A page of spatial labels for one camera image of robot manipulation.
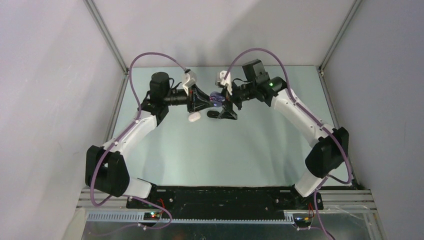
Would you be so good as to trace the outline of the purple earbud charging case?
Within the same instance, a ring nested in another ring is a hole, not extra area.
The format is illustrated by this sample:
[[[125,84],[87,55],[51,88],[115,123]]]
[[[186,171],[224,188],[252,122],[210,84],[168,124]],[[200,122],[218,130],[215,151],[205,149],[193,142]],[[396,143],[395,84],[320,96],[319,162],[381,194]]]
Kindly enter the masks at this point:
[[[219,108],[225,103],[226,98],[220,92],[213,91],[209,95],[209,100],[212,102],[214,107]]]

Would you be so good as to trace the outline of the black earbud charging case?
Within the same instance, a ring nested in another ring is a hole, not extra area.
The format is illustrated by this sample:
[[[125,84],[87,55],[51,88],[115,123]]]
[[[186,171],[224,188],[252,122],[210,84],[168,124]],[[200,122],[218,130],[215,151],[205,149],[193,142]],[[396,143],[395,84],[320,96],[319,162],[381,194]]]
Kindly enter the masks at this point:
[[[209,110],[208,112],[207,112],[207,116],[209,117],[209,118],[212,118],[212,119],[217,119],[218,118],[218,116],[219,116],[219,112],[218,111],[214,111],[214,110]]]

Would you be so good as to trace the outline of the white earbud charging case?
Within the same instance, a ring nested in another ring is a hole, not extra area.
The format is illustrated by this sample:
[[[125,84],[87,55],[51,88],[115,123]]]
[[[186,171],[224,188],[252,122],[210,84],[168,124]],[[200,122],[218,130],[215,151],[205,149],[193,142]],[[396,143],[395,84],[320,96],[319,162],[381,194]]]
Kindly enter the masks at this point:
[[[188,115],[188,121],[191,122],[191,123],[194,123],[194,122],[200,120],[201,117],[202,116],[201,116],[201,113],[200,112],[193,112],[193,113],[190,113]]]

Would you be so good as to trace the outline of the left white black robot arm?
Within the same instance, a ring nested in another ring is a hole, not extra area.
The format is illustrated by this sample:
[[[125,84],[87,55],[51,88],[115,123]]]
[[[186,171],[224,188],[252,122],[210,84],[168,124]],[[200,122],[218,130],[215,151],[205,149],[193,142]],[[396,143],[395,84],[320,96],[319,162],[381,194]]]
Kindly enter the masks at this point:
[[[85,180],[91,194],[98,190],[113,197],[138,197],[145,208],[156,206],[158,194],[152,191],[153,184],[130,176],[126,156],[157,128],[170,106],[185,105],[191,121],[199,118],[201,110],[215,106],[210,96],[196,86],[196,75],[191,70],[184,73],[181,89],[172,88],[170,81],[167,73],[154,73],[146,97],[125,129],[102,146],[93,145],[87,150]]]

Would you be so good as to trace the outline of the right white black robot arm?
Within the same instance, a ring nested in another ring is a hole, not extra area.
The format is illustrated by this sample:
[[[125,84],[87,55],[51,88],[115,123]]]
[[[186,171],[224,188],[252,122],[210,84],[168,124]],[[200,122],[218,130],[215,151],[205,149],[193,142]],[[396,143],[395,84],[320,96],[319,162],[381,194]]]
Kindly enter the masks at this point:
[[[217,97],[216,106],[223,110],[219,117],[227,114],[236,117],[232,106],[238,109],[243,103],[257,100],[281,113],[300,132],[311,151],[305,158],[305,171],[293,185],[291,204],[304,209],[311,202],[311,195],[319,189],[327,178],[341,164],[349,162],[349,132],[344,127],[335,128],[314,114],[289,88],[287,81],[280,77],[271,77],[262,61],[252,60],[243,65],[245,81],[241,85],[234,83],[228,70],[217,73],[215,84],[222,91]]]

